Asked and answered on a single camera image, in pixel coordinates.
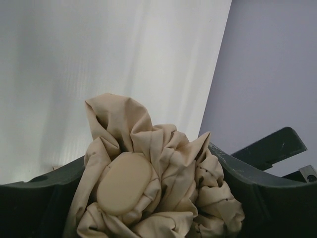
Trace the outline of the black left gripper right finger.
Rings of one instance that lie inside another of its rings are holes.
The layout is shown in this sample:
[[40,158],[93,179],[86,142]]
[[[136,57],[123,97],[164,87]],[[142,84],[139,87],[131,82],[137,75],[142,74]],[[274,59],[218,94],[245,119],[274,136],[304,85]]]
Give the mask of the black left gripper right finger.
[[245,213],[240,238],[315,238],[317,184],[280,178],[209,144]]

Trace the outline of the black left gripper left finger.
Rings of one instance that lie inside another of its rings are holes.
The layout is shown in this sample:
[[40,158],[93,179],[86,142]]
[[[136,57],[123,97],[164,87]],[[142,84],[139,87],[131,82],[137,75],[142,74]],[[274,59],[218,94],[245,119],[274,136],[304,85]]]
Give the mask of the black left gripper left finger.
[[2,238],[60,238],[85,169],[80,157],[29,182],[0,187]]

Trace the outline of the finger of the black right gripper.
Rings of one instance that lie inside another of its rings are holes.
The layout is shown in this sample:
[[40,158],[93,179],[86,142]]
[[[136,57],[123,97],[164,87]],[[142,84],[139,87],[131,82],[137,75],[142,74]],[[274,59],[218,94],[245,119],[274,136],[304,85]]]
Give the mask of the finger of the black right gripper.
[[265,171],[280,161],[307,151],[297,132],[287,126],[231,154],[232,157]]

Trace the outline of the beige folding umbrella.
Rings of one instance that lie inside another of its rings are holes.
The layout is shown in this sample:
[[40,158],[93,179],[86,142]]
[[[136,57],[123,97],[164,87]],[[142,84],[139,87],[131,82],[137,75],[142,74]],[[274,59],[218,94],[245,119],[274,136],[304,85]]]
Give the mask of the beige folding umbrella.
[[234,238],[245,218],[210,134],[194,141],[172,124],[153,125],[124,96],[85,102],[92,134],[65,238]]

